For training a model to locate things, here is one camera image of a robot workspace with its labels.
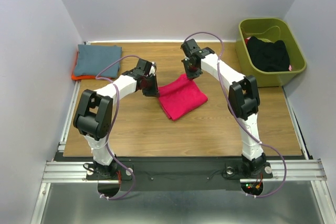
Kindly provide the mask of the pink red t shirt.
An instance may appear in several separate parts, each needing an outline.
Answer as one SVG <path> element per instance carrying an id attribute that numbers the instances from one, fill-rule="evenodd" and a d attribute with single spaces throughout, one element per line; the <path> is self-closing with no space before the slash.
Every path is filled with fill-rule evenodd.
<path id="1" fill-rule="evenodd" d="M 208 97 L 186 74 L 180 75 L 170 84 L 158 87 L 158 90 L 159 103 L 168 119 L 172 121 L 180 119 L 208 101 Z"/>

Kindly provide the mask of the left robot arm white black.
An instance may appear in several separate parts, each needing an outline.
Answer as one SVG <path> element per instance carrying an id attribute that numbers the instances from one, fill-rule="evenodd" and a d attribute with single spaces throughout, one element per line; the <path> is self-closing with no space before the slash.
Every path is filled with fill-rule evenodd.
<path id="1" fill-rule="evenodd" d="M 93 164 L 85 165 L 88 174 L 99 174 L 110 179 L 117 174 L 116 155 L 108 146 L 109 135 L 116 122 L 120 100 L 139 90 L 146 97 L 158 97 L 156 64 L 139 58 L 136 66 L 112 81 L 100 73 L 97 80 L 110 83 L 96 91 L 86 89 L 81 94 L 73 119 L 73 126 L 84 136 Z"/>

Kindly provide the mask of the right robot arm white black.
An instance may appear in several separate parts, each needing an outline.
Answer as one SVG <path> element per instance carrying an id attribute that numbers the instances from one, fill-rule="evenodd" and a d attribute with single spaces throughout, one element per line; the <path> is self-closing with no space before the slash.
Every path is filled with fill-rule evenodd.
<path id="1" fill-rule="evenodd" d="M 182 63 L 188 79 L 195 79 L 205 71 L 220 82 L 228 109 L 240 127 L 241 170 L 248 177 L 255 176 L 266 163 L 257 125 L 260 97 L 256 78 L 237 72 L 214 50 L 199 47 L 194 39 L 185 40 L 181 49 L 185 54 Z"/>

